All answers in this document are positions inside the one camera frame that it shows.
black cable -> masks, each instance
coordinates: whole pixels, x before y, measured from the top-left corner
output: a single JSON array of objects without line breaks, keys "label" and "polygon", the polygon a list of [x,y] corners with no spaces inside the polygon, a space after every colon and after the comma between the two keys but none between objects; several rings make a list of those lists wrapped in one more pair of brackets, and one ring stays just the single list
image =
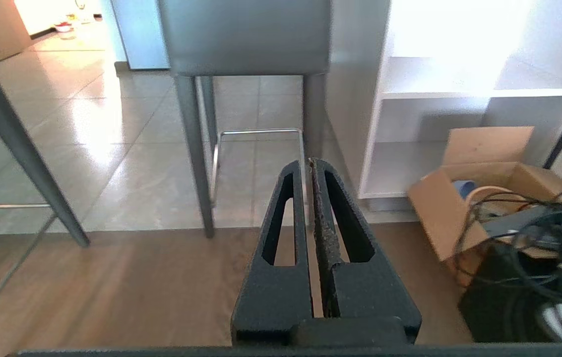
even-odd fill
[{"label": "black cable", "polygon": [[[501,194],[520,196],[523,197],[523,199],[493,199],[492,198],[494,196],[498,196]],[[557,271],[553,272],[553,274],[550,275],[530,276],[528,273],[526,273],[525,269],[523,269],[523,266],[521,266],[521,262],[519,261],[518,258],[519,251],[523,251],[525,249],[531,248],[538,242],[539,240],[538,237],[535,238],[535,237],[529,237],[528,235],[524,235],[526,229],[536,225],[542,229],[541,235],[539,235],[540,237],[542,237],[544,233],[549,233],[552,237],[557,238],[557,240],[559,241],[557,253],[559,255],[560,264],[562,264],[562,226],[560,225],[560,222],[554,220],[555,217],[562,216],[562,202],[559,202],[559,199],[561,197],[562,197],[562,192],[557,194],[550,201],[541,201],[533,197],[526,197],[521,194],[516,194],[515,192],[496,192],[494,194],[490,194],[489,196],[484,197],[484,199],[481,199],[481,201],[474,203],[474,205],[471,206],[469,212],[465,217],[464,228],[462,229],[462,233],[460,234],[460,237],[458,237],[457,244],[455,245],[455,255],[453,258],[454,258],[454,263],[455,263],[454,265],[455,265],[455,269],[457,270],[457,274],[460,273],[466,274],[468,276],[471,276],[473,280],[484,283],[486,285],[495,284],[495,285],[500,285],[502,287],[509,287],[509,288],[521,287],[527,285],[532,289],[538,289],[535,287],[541,287],[551,283],[557,283],[557,285],[559,286],[559,290],[561,290],[562,269],[558,269]],[[474,224],[474,222],[477,221],[477,218],[479,217],[481,205],[487,202],[525,203],[525,205],[521,206],[521,208],[525,208],[525,206],[534,206],[534,205],[546,207],[546,213],[544,215],[542,215],[541,217],[537,217],[535,220],[533,220],[523,228],[519,229],[519,232],[509,233],[501,236],[501,237],[513,237],[512,244],[510,245],[511,249],[509,249],[508,254],[511,257],[511,262],[513,264],[514,269],[517,270],[517,274],[519,275],[516,278],[491,280],[481,276],[476,276],[475,274],[469,271],[465,271],[465,269],[462,269],[460,265],[460,257],[458,257],[458,254],[461,253],[463,250],[465,237],[467,236],[467,233],[471,228],[471,226]],[[490,237],[489,241],[494,242],[496,241],[497,238],[499,237]],[[521,248],[517,247],[517,244],[519,243],[519,238],[523,238],[522,240],[524,241],[522,242],[523,246]],[[562,292],[560,291],[553,292],[544,288],[544,289],[539,289],[539,292],[542,294],[546,294],[548,298],[553,298],[558,301],[562,300]]]}]

wooden floor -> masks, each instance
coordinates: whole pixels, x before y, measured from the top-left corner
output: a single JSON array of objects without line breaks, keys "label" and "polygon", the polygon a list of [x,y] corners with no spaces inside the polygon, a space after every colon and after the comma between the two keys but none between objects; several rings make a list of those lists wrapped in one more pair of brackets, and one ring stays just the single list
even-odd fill
[{"label": "wooden floor", "polygon": [[[472,341],[457,287],[419,224],[373,229],[422,312],[418,343]],[[282,235],[287,242],[292,228]],[[229,320],[258,230],[219,229],[213,239],[199,229],[90,237],[83,249],[67,235],[48,235],[13,276],[0,294],[0,357],[22,349],[230,344]],[[30,241],[0,237],[0,278]],[[279,259],[293,260],[292,251],[280,244]],[[315,264],[311,273],[322,316]]]}]

metal footrest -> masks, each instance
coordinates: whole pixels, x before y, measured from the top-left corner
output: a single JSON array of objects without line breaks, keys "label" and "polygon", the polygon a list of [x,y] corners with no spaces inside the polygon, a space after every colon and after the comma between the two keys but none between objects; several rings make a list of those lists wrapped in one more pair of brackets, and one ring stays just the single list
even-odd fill
[{"label": "metal footrest", "polygon": [[11,208],[51,208],[47,203],[0,203],[0,210]]},{"label": "metal footrest", "polygon": [[307,169],[305,166],[305,144],[303,142],[303,131],[299,128],[279,128],[279,129],[256,129],[256,130],[226,130],[222,131],[217,138],[217,145],[215,145],[212,156],[212,177],[210,179],[210,203],[214,207],[217,202],[217,179],[219,176],[219,152],[221,149],[221,142],[226,135],[256,135],[256,134],[274,134],[274,133],[295,133],[299,136],[299,169],[301,172],[301,185],[303,196],[301,203],[303,204],[303,213],[306,214],[308,206],[306,204],[306,196],[308,195],[307,188]]}]

shelf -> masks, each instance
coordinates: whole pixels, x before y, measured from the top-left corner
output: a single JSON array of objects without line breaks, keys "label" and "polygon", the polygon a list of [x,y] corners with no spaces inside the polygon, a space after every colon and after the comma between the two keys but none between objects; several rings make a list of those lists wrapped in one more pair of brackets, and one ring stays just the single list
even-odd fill
[{"label": "shelf", "polygon": [[441,165],[446,142],[377,142],[360,198],[406,197],[406,191]]},{"label": "shelf", "polygon": [[385,65],[381,99],[562,96],[562,79],[512,57],[497,70],[480,61],[422,57],[390,57]]}]

gray stool leg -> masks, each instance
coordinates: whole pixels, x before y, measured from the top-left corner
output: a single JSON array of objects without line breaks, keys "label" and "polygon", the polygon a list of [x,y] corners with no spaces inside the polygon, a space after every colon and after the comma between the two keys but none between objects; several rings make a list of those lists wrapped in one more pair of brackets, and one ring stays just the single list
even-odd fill
[{"label": "gray stool leg", "polygon": [[212,77],[200,77],[203,104],[206,110],[206,126],[208,126],[208,138],[210,147],[217,145],[217,117],[215,116],[215,92],[212,88]]},{"label": "gray stool leg", "polygon": [[303,75],[303,138],[308,158],[322,158],[325,74]]},{"label": "gray stool leg", "polygon": [[74,215],[61,190],[56,185],[54,177],[52,177],[36,147],[32,144],[1,87],[0,137],[74,240],[80,246],[88,246],[89,239],[76,219],[76,215]]},{"label": "gray stool leg", "polygon": [[194,77],[175,77],[175,86],[179,107],[182,111],[182,121],[188,143],[188,155],[192,165],[192,175],[197,187],[199,209],[203,220],[206,237],[215,235],[215,226],[212,219],[212,206],[210,203],[210,190],[208,188],[208,175],[206,174],[206,160],[203,153],[201,140],[201,123],[199,121],[199,108],[197,106],[197,87]]}]

